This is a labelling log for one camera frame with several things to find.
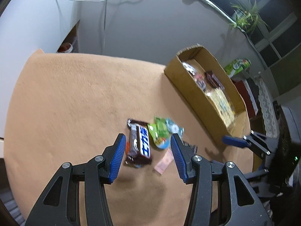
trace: silver bolt head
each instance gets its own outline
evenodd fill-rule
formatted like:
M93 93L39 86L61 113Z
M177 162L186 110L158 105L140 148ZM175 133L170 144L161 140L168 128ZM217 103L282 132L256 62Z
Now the silver bolt head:
M69 162L63 163L62 168L68 168L68 167L70 167L70 163Z
M102 161L103 160L103 156L102 155L98 155L95 157L95 161Z
M195 156L193 157L193 159L194 159L195 161L201 161L201 160L202 160L202 157L201 157L200 155L195 155Z
M233 168L233 167L235 167L235 164L232 161L228 161L227 167Z

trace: red object on shelf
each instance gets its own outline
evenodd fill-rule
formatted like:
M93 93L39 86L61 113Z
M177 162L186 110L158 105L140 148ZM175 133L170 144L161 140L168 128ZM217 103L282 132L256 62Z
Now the red object on shelf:
M62 43L58 49L58 53L70 53L73 50L73 47L70 43Z
M239 94L241 95L241 97L243 98L243 101L246 104L246 110L248 112L249 118L255 117L256 116L255 110L254 110L250 95L249 95L243 81L234 82L234 85L235 85L237 91L239 92Z

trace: black device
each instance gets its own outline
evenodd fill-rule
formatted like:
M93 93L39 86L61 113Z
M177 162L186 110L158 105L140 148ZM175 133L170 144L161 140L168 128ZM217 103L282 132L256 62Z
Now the black device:
M276 139L255 132L243 139L224 137L226 144L249 148L262 158L260 170L245 175L231 161L223 164L194 155L178 134L171 136L179 176L184 183L193 184L184 226L273 225L262 202L272 202L279 193L292 195L287 180L301 157L301 138L294 117L288 108L280 112L281 134ZM104 184L111 184L117 177L124 151L125 136L119 134L113 146L87 163L62 164L35 203L25 226L80 226L80 181L85 182L88 226L112 226ZM212 181L218 182L218 208L211 213ZM301 198L301 187L297 196ZM300 213L300 207L294 208L295 213ZM283 218L285 215L277 219L278 225L285 225L281 224ZM290 215L286 222L290 219L293 222L295 217Z

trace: chocolate bar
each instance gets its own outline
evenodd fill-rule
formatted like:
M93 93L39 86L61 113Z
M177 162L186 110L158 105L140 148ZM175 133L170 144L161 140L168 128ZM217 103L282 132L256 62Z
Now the chocolate bar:
M208 83L210 84L211 87L213 88L220 88L222 90L224 90L224 86L222 85L222 83L219 81L219 79L217 79L217 77L215 76L215 74L213 74L212 70L205 72L205 76L208 80Z
M130 141L126 144L126 162L136 167L152 162L148 130L146 127L129 123Z

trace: green leaves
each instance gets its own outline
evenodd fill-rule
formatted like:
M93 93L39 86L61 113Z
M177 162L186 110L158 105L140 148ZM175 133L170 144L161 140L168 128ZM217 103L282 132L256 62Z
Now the green leaves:
M254 4L250 3L250 9L246 9L243 5L231 3L231 7L235 9L235 23L231 23L230 25L233 28L240 28L244 30L246 33L253 33L258 23L264 23L267 27L269 27L262 19L258 16L257 2L254 1Z

